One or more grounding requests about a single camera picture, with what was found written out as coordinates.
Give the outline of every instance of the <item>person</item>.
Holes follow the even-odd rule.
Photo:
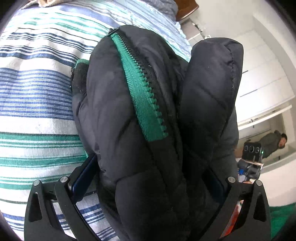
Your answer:
[[[277,149],[282,149],[287,143],[288,137],[285,133],[276,130],[274,133],[268,133],[259,141],[263,147],[263,158],[269,157]]]

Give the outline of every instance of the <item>bed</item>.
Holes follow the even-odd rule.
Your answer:
[[[161,35],[179,56],[191,47],[179,23],[138,0],[79,0],[20,10],[0,37],[0,210],[23,240],[32,183],[57,181],[86,159],[71,107],[70,71],[110,28],[131,24]],[[73,236],[54,202],[66,234]],[[118,240],[96,193],[77,203],[101,240]]]

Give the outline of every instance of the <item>green carpet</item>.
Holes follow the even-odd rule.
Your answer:
[[[269,210],[271,217],[271,237],[273,238],[295,210],[295,203],[281,207],[269,207]]]

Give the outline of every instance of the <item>zipper pull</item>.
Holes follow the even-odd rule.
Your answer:
[[[110,28],[107,36],[110,37],[112,34],[116,33],[118,30],[119,30],[119,27],[118,28]]]

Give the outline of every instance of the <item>green zipper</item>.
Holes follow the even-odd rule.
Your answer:
[[[111,39],[120,54],[126,82],[133,100],[139,125],[147,141],[156,141],[168,136],[162,113],[159,111],[157,100],[152,88],[149,87],[143,69],[135,60],[130,49],[118,33],[111,34]]]

